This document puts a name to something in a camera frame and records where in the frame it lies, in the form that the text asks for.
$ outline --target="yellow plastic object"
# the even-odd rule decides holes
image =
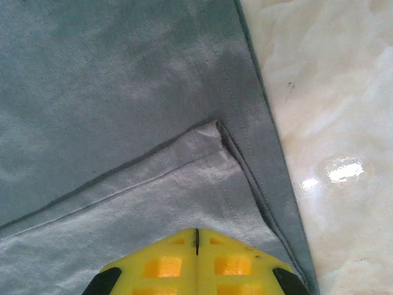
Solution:
[[[110,295],[285,295],[280,260],[209,229],[185,229],[100,272],[122,271]]]

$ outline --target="black edge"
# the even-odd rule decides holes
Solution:
[[[273,269],[273,273],[285,295],[311,295],[294,273],[279,267]]]
[[[199,254],[199,229],[195,229],[195,254]]]
[[[97,274],[82,295],[110,295],[121,273],[120,268],[112,267]]]

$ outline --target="yellow plastic tool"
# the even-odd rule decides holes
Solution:
[[[210,229],[185,229],[105,266],[83,295],[306,295],[288,264]]]

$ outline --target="gray fabric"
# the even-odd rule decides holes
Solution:
[[[249,169],[265,221],[316,292],[243,29],[229,0],[2,0],[2,231],[215,117]]]
[[[10,227],[0,240],[2,294],[82,294],[103,265],[185,227],[213,228],[290,262],[209,124]]]

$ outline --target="marble floor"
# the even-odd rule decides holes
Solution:
[[[393,1],[242,5],[321,293],[393,294]]]

